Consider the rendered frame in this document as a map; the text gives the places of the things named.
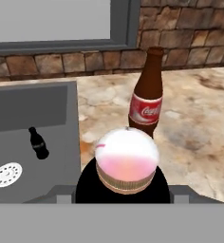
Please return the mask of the white sink drain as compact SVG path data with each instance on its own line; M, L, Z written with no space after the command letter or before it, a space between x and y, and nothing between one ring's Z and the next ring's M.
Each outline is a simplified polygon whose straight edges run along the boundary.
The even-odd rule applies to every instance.
M10 162L0 166L0 188L15 183L22 176L23 168L17 162Z

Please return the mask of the small black bottle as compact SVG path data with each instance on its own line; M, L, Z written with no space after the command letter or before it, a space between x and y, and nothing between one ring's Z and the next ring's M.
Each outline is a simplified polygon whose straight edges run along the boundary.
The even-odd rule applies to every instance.
M30 143L38 159L46 159L49 156L46 143L43 137L37 132L35 127L28 129L30 133Z

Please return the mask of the large brown red-label bottle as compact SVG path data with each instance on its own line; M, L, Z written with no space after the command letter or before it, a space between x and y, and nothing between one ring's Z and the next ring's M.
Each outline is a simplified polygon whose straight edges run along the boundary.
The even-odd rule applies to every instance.
M129 126L151 138L159 122L162 105L162 47L149 47L140 78L134 88L128 113Z

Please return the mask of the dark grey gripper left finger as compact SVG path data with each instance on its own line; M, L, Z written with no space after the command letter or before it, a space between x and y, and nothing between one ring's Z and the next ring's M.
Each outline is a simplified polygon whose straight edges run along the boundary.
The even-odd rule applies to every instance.
M75 185L56 185L42 196L38 196L28 201L36 204L71 204L75 202Z

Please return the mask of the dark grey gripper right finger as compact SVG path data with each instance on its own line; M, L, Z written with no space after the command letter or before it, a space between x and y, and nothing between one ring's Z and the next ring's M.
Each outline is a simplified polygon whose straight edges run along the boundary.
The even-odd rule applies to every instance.
M170 185L170 198L174 204L211 204L221 201L198 194L188 185Z

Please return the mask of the grey-framed window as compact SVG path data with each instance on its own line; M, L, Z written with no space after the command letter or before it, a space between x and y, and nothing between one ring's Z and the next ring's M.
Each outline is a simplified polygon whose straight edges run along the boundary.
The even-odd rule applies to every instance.
M134 48L140 0L0 0L0 55Z

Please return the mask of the white and pink cupcake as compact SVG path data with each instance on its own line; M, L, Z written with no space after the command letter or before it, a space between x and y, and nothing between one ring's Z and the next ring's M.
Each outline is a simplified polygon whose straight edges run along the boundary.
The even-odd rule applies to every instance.
M95 159L99 179L108 189L133 195L151 183L159 165L159 150L144 132L124 127L99 139Z

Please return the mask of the grey sink basin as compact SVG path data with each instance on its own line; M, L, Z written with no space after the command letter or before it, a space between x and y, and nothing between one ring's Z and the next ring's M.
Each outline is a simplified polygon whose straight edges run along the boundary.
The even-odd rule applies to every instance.
M28 129L43 137L49 156L38 159ZM77 84L58 82L0 86L0 166L23 168L0 188L0 203L25 203L56 185L75 185L81 173Z

